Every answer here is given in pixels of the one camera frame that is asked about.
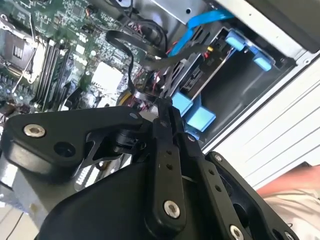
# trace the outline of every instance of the person's hand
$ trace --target person's hand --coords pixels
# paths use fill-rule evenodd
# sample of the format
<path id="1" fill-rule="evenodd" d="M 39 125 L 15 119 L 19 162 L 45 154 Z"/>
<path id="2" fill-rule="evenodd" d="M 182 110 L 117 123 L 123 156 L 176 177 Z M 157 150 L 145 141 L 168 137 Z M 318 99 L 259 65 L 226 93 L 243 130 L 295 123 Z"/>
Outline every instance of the person's hand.
<path id="1" fill-rule="evenodd" d="M 320 166 L 295 168 L 257 190 L 262 196 L 293 189 L 320 189 Z"/>

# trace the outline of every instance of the cable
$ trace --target cable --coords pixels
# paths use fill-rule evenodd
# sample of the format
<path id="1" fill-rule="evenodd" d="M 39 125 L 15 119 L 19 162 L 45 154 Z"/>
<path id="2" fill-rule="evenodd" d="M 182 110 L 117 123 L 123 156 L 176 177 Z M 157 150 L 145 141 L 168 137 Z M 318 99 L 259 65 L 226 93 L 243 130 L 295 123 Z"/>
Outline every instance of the cable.
<path id="1" fill-rule="evenodd" d="M 185 46 L 185 44 L 187 44 L 187 42 L 194 35 L 196 27 L 203 24 L 208 24 L 215 21 L 221 21 L 221 20 L 225 20 L 233 17 L 234 16 L 225 9 L 216 9 L 216 10 L 208 11 L 192 17 L 186 24 L 188 28 L 187 31 L 181 37 L 178 43 L 173 47 L 170 55 L 174 56 L 180 52 L 180 50 Z"/>
<path id="2" fill-rule="evenodd" d="M 21 220 L 21 218 L 22 218 L 22 215 L 23 215 L 23 214 L 24 214 L 24 213 L 21 213 L 21 215 L 20 215 L 20 217 L 19 217 L 18 221 L 15 223 L 15 225 L 14 225 L 13 229 L 11 230 L 11 232 L 9 233 L 9 235 L 6 237 L 6 239 L 5 239 L 5 240 L 9 240 L 9 238 L 11 237 L 11 235 L 14 233 L 14 231 L 15 231 L 16 227 L 18 226 L 18 224 L 19 224 L 19 222 L 20 222 L 20 220 Z"/>
<path id="3" fill-rule="evenodd" d="M 105 35 L 105 39 L 108 41 L 108 43 L 110 43 L 115 48 L 123 51 L 131 58 L 129 68 L 128 68 L 128 88 L 129 88 L 132 96 L 137 99 L 143 100 L 143 101 L 154 102 L 158 98 L 157 96 L 142 92 L 141 90 L 136 88 L 136 86 L 132 82 L 131 74 L 132 74 L 132 70 L 134 68 L 134 55 L 132 54 L 131 50 L 126 45 L 124 45 L 122 42 L 118 41 L 113 36 L 110 36 L 109 32 L 107 32 Z"/>
<path id="4" fill-rule="evenodd" d="M 117 0 L 109 0 L 110 3 L 112 3 L 114 6 L 118 6 L 118 7 L 121 7 L 121 5 L 118 3 Z M 165 33 L 165 30 L 160 26 L 158 25 L 155 21 L 153 20 L 149 20 L 149 19 L 144 19 L 144 20 L 134 20 L 132 19 L 124 9 L 122 8 L 119 8 L 119 11 L 129 20 L 131 20 L 132 22 L 135 22 L 136 24 L 140 24 L 142 26 L 146 26 L 150 29 L 154 29 L 157 33 L 159 33 L 160 35 L 160 41 L 159 41 L 159 44 L 161 44 L 162 40 L 163 40 L 163 37 L 164 37 L 164 52 L 167 51 L 168 49 L 168 37 L 167 37 L 167 34 Z"/>
<path id="5" fill-rule="evenodd" d="M 137 48 L 142 49 L 143 51 L 147 52 L 148 54 L 150 54 L 152 56 L 157 56 L 160 58 L 167 57 L 167 55 L 163 51 L 160 51 L 158 48 L 150 46 L 149 44 L 146 44 L 143 41 L 141 41 L 133 36 L 130 36 L 129 34 L 126 34 L 125 32 L 110 30 L 106 33 L 105 38 L 107 41 L 108 41 L 108 39 L 111 39 L 111 38 L 126 41 L 129 44 L 132 44 L 132 45 L 136 46 Z"/>
<path id="6" fill-rule="evenodd" d="M 203 54 L 206 53 L 208 50 L 210 51 L 210 49 L 212 48 L 208 45 L 196 43 L 191 47 L 185 48 L 180 53 L 174 56 L 155 60 L 144 59 L 143 61 L 141 61 L 140 64 L 148 71 L 164 69 L 180 62 L 183 59 L 187 59 L 193 53 Z"/>

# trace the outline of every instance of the bolt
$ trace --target bolt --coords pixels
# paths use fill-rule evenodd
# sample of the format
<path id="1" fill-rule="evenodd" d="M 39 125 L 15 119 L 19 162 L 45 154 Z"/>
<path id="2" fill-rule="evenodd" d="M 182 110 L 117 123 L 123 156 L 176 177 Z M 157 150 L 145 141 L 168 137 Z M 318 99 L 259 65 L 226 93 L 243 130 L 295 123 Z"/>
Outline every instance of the bolt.
<path id="1" fill-rule="evenodd" d="M 134 113 L 130 113 L 130 116 L 133 117 L 134 119 L 138 119 L 138 116 Z"/>
<path id="2" fill-rule="evenodd" d="M 193 136 L 190 136 L 188 135 L 188 139 L 191 141 L 191 142 L 194 142 L 195 141 L 195 138 Z"/>
<path id="3" fill-rule="evenodd" d="M 230 226 L 230 233 L 234 237 L 235 240 L 244 240 L 245 239 L 244 235 L 242 234 L 240 229 L 238 227 L 236 227 L 235 225 Z"/>
<path id="4" fill-rule="evenodd" d="M 165 201 L 163 208 L 165 213 L 173 219 L 177 219 L 180 216 L 180 208 L 174 201 Z"/>
<path id="5" fill-rule="evenodd" d="M 219 162 L 222 162 L 222 158 L 219 155 L 214 155 L 214 158 L 217 159 Z"/>
<path id="6" fill-rule="evenodd" d="M 46 130 L 37 124 L 29 124 L 23 128 L 25 135 L 32 138 L 41 138 L 46 134 Z"/>
<path id="7" fill-rule="evenodd" d="M 165 128 L 167 127 L 167 124 L 166 124 L 164 121 L 160 121 L 160 124 L 161 124 L 162 126 L 164 126 Z"/>
<path id="8" fill-rule="evenodd" d="M 286 235 L 286 237 L 289 239 L 289 240 L 295 240 L 290 233 L 288 233 L 287 231 L 284 232 L 284 234 Z"/>

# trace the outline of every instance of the motherboard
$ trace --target motherboard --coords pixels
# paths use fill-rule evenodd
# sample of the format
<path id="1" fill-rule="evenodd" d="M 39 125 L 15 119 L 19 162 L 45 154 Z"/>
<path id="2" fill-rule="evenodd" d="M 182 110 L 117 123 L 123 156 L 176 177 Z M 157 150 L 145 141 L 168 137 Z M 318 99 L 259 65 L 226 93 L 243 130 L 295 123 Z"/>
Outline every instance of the motherboard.
<path id="1" fill-rule="evenodd" d="M 1 102 L 24 106 L 24 113 L 96 108 L 115 106 L 127 89 L 130 59 L 105 38 L 118 30 L 142 39 L 133 22 L 121 23 L 86 0 L 1 0 L 0 21 Z M 147 53 L 128 47 L 134 78 Z"/>

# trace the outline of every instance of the black ribbon cable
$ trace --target black ribbon cable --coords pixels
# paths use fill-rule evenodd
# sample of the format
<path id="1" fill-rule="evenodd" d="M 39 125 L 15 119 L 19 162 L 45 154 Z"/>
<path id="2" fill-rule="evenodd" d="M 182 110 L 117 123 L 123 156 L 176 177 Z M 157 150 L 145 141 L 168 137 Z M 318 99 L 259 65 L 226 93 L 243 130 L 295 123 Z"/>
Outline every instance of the black ribbon cable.
<path id="1" fill-rule="evenodd" d="M 165 53 L 163 53 L 162 51 L 160 51 L 159 49 L 154 48 L 153 46 L 150 46 L 150 45 L 148 45 L 148 44 L 124 33 L 124 32 L 115 31 L 115 30 L 107 31 L 106 35 L 105 35 L 105 39 L 112 46 L 123 51 L 131 58 L 129 68 L 128 68 L 128 87 L 129 87 L 129 90 L 135 98 L 143 100 L 143 101 L 148 101 L 148 102 L 154 102 L 158 97 L 155 95 L 151 95 L 151 94 L 142 92 L 141 90 L 139 90 L 138 88 L 135 87 L 135 85 L 131 79 L 131 74 L 132 74 L 132 70 L 134 67 L 134 55 L 132 54 L 131 50 L 125 44 L 123 44 L 122 42 L 120 42 L 118 40 L 126 41 L 126 42 L 146 51 L 148 54 L 162 58 L 162 59 L 154 60 L 154 61 L 145 60 L 144 64 L 142 64 L 142 66 L 145 67 L 147 70 L 159 70 L 159 69 L 168 68 L 170 66 L 173 66 L 177 62 L 188 58 L 193 53 L 206 52 L 208 49 L 208 46 L 206 46 L 206 45 L 195 44 L 191 47 L 184 49 L 182 52 L 180 52 L 179 54 L 177 54 L 175 56 L 167 57 L 167 55 Z"/>
<path id="2" fill-rule="evenodd" d="M 143 101 L 148 101 L 148 102 L 156 101 L 156 99 L 158 98 L 157 96 L 151 95 L 148 93 L 144 93 L 144 92 L 140 91 L 138 88 L 136 88 L 136 86 L 134 85 L 134 83 L 132 82 L 132 79 L 131 79 L 132 70 L 134 68 L 134 55 L 132 54 L 131 50 L 126 45 L 124 45 L 122 42 L 118 41 L 114 36 L 112 36 L 112 34 L 110 35 L 109 32 L 114 32 L 114 31 L 108 31 L 106 33 L 105 39 L 107 40 L 107 42 L 110 43 L 115 48 L 123 51 L 131 58 L 131 61 L 129 64 L 129 69 L 128 69 L 128 87 L 129 87 L 131 94 L 135 98 L 143 100 Z"/>
<path id="3" fill-rule="evenodd" d="M 195 45 L 191 47 L 187 47 L 183 49 L 180 53 L 168 57 L 168 58 L 162 58 L 162 59 L 144 59 L 140 62 L 140 64 L 148 71 L 158 70 L 158 69 L 165 69 L 172 65 L 175 65 L 176 63 L 180 62 L 183 59 L 187 59 L 191 54 L 193 53 L 205 53 L 208 51 L 207 45 L 202 45 L 199 43 L 196 43 Z"/>
<path id="4" fill-rule="evenodd" d="M 135 22 L 137 24 L 140 24 L 142 26 L 146 26 L 150 29 L 155 29 L 158 34 L 160 35 L 160 41 L 159 41 L 159 44 L 162 42 L 163 40 L 163 37 L 164 37 L 164 52 L 167 51 L 168 49 L 168 37 L 167 37 L 167 34 L 165 33 L 165 30 L 160 26 L 158 25 L 155 21 L 153 20 L 149 20 L 149 19 L 143 19 L 143 20 L 135 20 L 135 19 L 132 19 L 128 14 L 127 12 L 122 8 L 122 6 L 119 4 L 119 2 L 117 0 L 109 0 L 109 2 L 116 6 L 118 8 L 118 10 L 130 21 L 132 22 Z"/>
<path id="5" fill-rule="evenodd" d="M 159 50 L 158 48 L 155 48 L 147 43 L 144 43 L 143 41 L 121 31 L 110 30 L 106 33 L 105 37 L 108 42 L 109 42 L 109 39 L 123 40 L 136 46 L 139 49 L 142 49 L 143 51 L 145 51 L 146 53 L 152 56 L 157 56 L 160 58 L 167 57 L 167 55 L 163 51 Z"/>

